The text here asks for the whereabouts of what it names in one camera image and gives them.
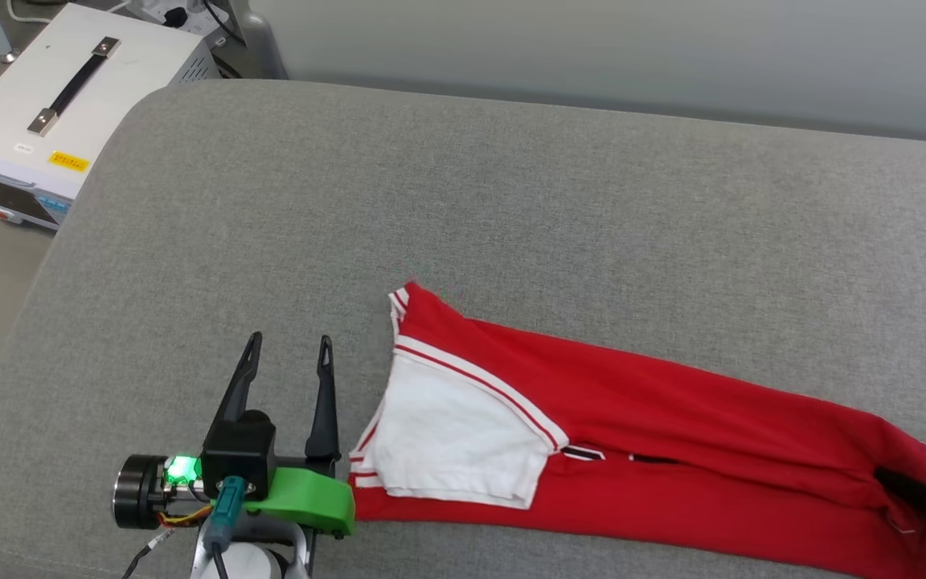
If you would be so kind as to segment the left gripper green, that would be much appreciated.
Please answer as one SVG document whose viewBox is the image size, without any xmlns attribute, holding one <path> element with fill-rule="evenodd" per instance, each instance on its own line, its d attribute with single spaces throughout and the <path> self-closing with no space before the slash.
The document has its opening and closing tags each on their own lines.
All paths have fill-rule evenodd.
<svg viewBox="0 0 926 579">
<path fill-rule="evenodd" d="M 248 392 L 260 366 L 262 333 L 253 332 L 218 406 L 214 425 L 236 421 L 246 411 Z M 321 337 L 318 393 L 304 459 L 287 459 L 273 475 L 267 498 L 242 503 L 236 538 L 345 538 L 355 532 L 355 503 L 344 481 L 323 474 L 318 464 L 341 458 L 337 386 L 331 337 Z M 215 501 L 207 494 L 201 459 L 135 454 L 126 459 L 113 488 L 113 518 L 119 528 L 205 528 Z"/>
</svg>

